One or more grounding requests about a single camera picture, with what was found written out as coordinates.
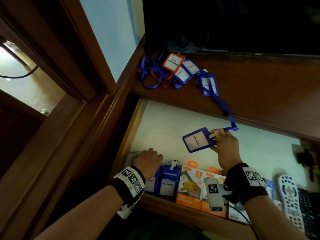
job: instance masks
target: forearm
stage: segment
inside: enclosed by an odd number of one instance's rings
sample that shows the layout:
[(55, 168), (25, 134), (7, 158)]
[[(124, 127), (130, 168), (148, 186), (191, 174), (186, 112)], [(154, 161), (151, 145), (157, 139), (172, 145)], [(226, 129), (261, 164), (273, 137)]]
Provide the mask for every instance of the forearm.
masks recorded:
[(244, 205), (252, 227), (259, 239), (306, 240), (306, 236), (295, 227), (274, 205), (268, 196), (257, 196)]
[(122, 205), (123, 200), (117, 190), (113, 186), (106, 186), (70, 210), (35, 239), (95, 240)]

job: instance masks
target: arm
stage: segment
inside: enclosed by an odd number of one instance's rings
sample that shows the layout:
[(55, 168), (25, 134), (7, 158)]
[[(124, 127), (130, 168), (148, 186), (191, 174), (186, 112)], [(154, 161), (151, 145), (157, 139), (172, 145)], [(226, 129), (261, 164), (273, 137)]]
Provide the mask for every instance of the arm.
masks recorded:
[[(214, 129), (210, 133), (213, 134), (217, 130), (219, 134), (215, 138), (216, 146), (211, 149), (218, 154), (219, 165), (227, 172), (233, 166), (242, 163), (239, 143), (237, 138), (228, 131), (224, 132), (223, 129)], [(244, 208), (259, 239), (307, 240), (307, 237), (285, 217), (268, 196), (252, 198), (245, 203)]]
[[(150, 148), (138, 156), (135, 166), (149, 180), (154, 177), (161, 163), (162, 155)], [(106, 186), (63, 215), (35, 240), (97, 239), (122, 206), (123, 200), (117, 190), (113, 186)]]

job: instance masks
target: red id card holder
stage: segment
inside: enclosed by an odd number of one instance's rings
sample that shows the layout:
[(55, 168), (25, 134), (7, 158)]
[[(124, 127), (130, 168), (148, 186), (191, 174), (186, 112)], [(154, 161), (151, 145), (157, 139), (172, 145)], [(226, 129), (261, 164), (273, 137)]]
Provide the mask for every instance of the red id card holder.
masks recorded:
[(166, 58), (162, 67), (176, 73), (184, 60), (186, 59), (183, 55), (178, 55), (177, 53), (170, 53), (169, 56)]

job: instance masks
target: hand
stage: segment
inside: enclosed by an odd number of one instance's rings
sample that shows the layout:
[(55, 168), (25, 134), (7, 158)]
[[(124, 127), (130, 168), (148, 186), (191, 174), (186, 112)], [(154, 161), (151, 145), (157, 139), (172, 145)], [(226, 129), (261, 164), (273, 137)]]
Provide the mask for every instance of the hand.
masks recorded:
[(163, 156), (158, 155), (153, 148), (150, 148), (148, 151), (142, 151), (138, 156), (138, 159), (135, 163), (135, 166), (141, 171), (145, 180), (153, 178), (162, 164)]
[(220, 167), (228, 172), (233, 166), (242, 163), (239, 153), (239, 142), (229, 131), (224, 132), (223, 128), (213, 129), (210, 134), (219, 130), (219, 134), (214, 139), (216, 146), (210, 147), (218, 153), (218, 161)]

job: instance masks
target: light blue wall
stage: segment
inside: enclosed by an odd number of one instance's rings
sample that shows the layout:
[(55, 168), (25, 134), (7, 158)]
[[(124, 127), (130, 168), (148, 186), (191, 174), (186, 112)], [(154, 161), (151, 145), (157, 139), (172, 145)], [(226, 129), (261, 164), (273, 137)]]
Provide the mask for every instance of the light blue wall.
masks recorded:
[(80, 0), (115, 81), (138, 45), (131, 0)]

